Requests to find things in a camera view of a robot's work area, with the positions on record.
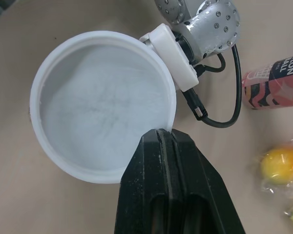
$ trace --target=tabletop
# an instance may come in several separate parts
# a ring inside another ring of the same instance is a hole
[[[240,0],[242,73],[293,56],[293,0]],[[30,88],[44,58],[68,38],[111,30],[140,37],[165,22],[152,0],[18,0],[0,17],[0,234],[113,233],[119,184],[91,184],[61,171],[38,144]],[[228,120],[235,74],[205,74],[195,88],[209,116]],[[207,64],[218,64],[210,58]],[[262,153],[293,135],[293,108],[242,107],[235,125],[197,122],[180,93],[174,128],[188,133],[222,176],[246,233],[291,233],[284,207],[261,192]]]

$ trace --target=can label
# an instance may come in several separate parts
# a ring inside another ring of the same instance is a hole
[[[293,57],[247,72],[243,102],[253,109],[293,106]]]

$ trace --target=white plastic container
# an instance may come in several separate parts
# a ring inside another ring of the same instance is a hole
[[[58,46],[33,82],[30,114],[46,154],[70,175],[118,183],[141,136],[172,129],[176,93],[159,56],[140,41],[88,32]]]

